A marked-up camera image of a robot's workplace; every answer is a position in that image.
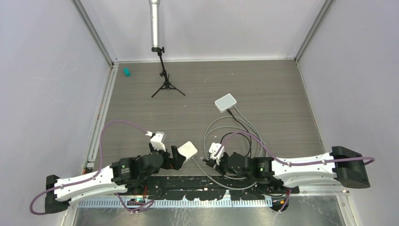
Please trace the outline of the white network switch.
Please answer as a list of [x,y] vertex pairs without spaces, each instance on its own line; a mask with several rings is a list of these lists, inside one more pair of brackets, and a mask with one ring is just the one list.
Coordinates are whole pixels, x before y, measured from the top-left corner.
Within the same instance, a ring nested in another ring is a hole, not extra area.
[[186,142],[177,149],[178,153],[185,157],[184,163],[198,153],[197,148],[191,141]]
[[233,97],[232,94],[229,93],[217,99],[214,103],[218,111],[223,113],[234,107],[237,103],[237,100]]

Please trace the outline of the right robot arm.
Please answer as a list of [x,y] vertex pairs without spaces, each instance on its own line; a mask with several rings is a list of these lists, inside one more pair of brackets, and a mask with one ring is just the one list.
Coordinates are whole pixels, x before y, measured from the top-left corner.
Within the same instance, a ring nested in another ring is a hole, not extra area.
[[346,188],[369,188],[365,161],[373,161],[342,146],[333,146],[329,153],[309,157],[251,158],[236,152],[228,155],[221,144],[213,143],[208,156],[207,165],[221,175],[229,173],[268,184],[274,193],[281,193],[286,188],[335,181]]

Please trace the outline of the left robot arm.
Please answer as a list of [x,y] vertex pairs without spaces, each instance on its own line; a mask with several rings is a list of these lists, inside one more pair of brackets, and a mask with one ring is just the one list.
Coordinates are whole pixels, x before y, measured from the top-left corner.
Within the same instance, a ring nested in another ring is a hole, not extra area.
[[73,178],[50,175],[46,178],[45,213],[67,210],[80,200],[102,194],[127,193],[138,195],[144,181],[160,169],[179,170],[197,151],[171,146],[172,152],[154,150],[143,156],[122,158],[98,171]]

